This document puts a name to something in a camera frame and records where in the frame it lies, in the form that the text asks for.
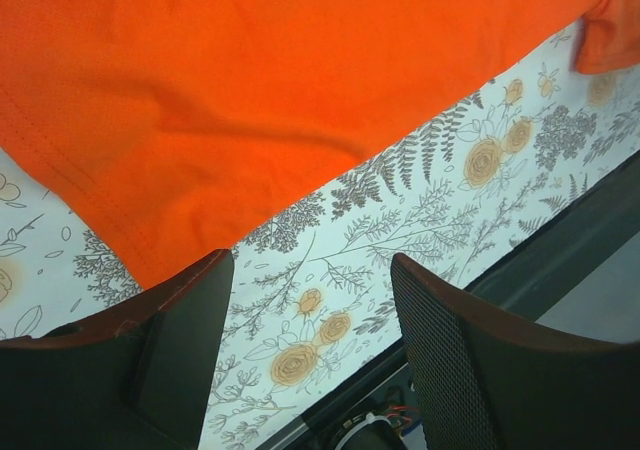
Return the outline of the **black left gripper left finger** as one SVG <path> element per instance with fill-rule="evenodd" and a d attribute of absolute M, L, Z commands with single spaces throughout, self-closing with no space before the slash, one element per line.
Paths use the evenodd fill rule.
<path fill-rule="evenodd" d="M 231 296 L 217 250 L 133 298 L 1 344 L 5 449 L 194 449 Z"/>

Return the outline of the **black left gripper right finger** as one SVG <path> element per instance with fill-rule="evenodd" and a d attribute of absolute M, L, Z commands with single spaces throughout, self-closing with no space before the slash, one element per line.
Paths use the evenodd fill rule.
<path fill-rule="evenodd" d="M 558 331 L 404 254 L 391 281 L 430 449 L 635 449 L 639 346 Z"/>

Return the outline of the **orange t-shirt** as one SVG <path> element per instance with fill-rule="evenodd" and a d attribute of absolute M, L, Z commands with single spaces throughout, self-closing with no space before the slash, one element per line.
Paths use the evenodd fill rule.
<path fill-rule="evenodd" d="M 639 0 L 1 0 L 1 145 L 151 288 L 575 20 L 639 60 Z"/>

